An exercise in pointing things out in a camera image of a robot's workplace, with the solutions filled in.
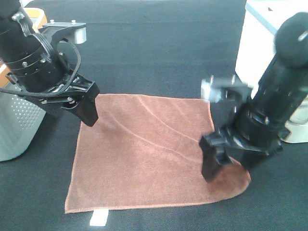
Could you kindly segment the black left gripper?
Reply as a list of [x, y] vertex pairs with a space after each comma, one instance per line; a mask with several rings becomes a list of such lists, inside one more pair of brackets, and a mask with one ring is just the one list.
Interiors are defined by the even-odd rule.
[[100, 90], [94, 81], [80, 74], [66, 77], [63, 82], [46, 92], [6, 90], [6, 93], [19, 96], [53, 116], [58, 116], [62, 109], [67, 110], [88, 127], [92, 127], [98, 120], [95, 98]]

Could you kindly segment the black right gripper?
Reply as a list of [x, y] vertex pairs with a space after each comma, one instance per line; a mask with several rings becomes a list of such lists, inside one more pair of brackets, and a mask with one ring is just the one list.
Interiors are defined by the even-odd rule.
[[214, 132], [203, 135], [199, 141], [203, 152], [202, 176], [207, 182], [213, 181], [218, 173], [233, 164], [229, 157], [232, 150], [246, 150], [240, 163], [248, 171], [254, 169], [268, 156], [283, 150], [279, 139], [274, 139], [269, 145], [253, 144], [235, 129], [223, 126]]

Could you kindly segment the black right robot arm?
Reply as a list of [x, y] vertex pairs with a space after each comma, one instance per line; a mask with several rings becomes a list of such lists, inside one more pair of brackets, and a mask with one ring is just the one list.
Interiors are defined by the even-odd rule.
[[260, 153], [282, 150], [290, 131], [286, 121], [308, 94], [308, 14], [296, 13], [275, 35], [276, 53], [258, 83], [255, 95], [238, 78], [218, 84], [203, 80], [201, 97], [212, 103], [234, 101], [228, 121], [199, 141], [203, 152], [202, 175], [213, 181], [232, 165], [231, 149]]

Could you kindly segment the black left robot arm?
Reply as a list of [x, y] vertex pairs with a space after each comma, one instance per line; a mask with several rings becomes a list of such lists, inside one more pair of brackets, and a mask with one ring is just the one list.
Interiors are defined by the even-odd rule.
[[78, 73], [81, 56], [72, 67], [58, 51], [61, 42], [74, 51], [86, 41], [86, 24], [50, 22], [38, 31], [18, 0], [0, 3], [0, 58], [9, 69], [7, 78], [18, 90], [1, 89], [17, 95], [45, 112], [57, 116], [67, 110], [91, 127], [98, 120], [95, 99], [100, 90], [94, 81]]

